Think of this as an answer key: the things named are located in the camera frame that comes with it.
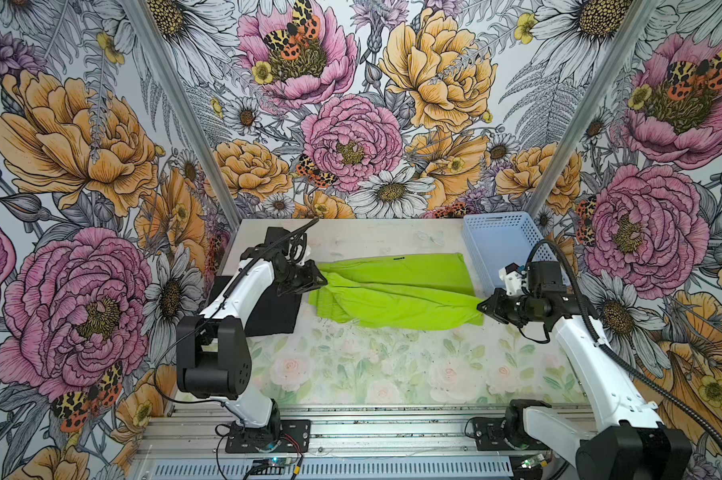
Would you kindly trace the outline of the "black garment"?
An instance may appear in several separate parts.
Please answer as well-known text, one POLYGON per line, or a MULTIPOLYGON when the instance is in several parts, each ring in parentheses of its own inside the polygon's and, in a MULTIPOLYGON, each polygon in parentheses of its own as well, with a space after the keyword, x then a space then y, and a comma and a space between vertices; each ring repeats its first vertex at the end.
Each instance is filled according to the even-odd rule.
POLYGON ((300 305, 300 295, 279 296, 277 286, 272 284, 254 306, 244 326, 244 336, 249 339, 292 334, 296 328, 300 305))

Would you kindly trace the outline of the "lime green towel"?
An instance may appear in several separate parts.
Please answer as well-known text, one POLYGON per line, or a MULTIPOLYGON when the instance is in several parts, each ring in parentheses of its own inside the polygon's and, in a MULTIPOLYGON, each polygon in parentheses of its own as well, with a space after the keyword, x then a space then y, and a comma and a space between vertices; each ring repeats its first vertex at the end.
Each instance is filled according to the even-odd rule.
POLYGON ((484 323, 459 253, 350 259, 321 263, 319 270, 327 284, 310 293, 309 304, 323 319, 422 331, 484 323))

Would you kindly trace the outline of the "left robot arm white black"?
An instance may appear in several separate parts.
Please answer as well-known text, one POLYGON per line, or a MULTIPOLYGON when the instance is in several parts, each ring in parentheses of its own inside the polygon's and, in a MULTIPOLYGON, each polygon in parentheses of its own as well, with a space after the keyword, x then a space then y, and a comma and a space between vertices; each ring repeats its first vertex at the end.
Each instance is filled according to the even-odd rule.
POLYGON ((232 414, 229 453, 285 450, 309 433, 307 421, 283 424, 276 400, 255 386, 247 340, 293 333, 303 295, 327 285, 308 257, 310 227, 269 228, 242 253, 237 273, 220 277, 218 295, 176 326, 178 388, 232 414))

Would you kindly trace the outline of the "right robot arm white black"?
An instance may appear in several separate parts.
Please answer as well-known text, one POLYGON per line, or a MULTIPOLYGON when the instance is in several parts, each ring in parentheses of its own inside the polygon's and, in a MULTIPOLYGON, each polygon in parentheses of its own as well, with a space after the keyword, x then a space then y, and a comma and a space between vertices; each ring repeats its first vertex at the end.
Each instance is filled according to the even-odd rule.
POLYGON ((619 366, 600 321, 568 292, 554 261, 501 269, 503 286, 478 309, 499 322, 524 328, 540 323, 548 341, 564 351, 589 400, 596 429, 588 432, 546 402, 515 399, 498 426, 476 424, 478 445, 516 449, 543 445, 574 467, 581 479, 681 479, 693 447, 684 433, 664 425, 645 400, 635 375, 619 366))

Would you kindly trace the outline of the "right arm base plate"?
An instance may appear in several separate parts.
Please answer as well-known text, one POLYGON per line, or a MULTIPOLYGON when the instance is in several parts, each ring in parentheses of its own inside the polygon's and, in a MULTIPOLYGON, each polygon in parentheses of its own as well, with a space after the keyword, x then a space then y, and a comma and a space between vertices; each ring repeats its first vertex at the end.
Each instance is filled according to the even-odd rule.
POLYGON ((464 434, 472 439, 478 451, 532 451, 547 450, 548 447, 534 439, 509 440, 504 433, 504 419, 495 417, 473 417, 467 421, 464 434))

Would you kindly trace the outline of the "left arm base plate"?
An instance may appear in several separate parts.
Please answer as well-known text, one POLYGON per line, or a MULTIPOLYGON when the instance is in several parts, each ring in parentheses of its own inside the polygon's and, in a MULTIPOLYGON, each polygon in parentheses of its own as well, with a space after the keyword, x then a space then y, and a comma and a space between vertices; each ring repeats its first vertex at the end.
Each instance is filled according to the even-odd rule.
POLYGON ((228 454, 307 453, 312 422, 287 419, 266 427, 233 426, 225 435, 224 450, 228 454))

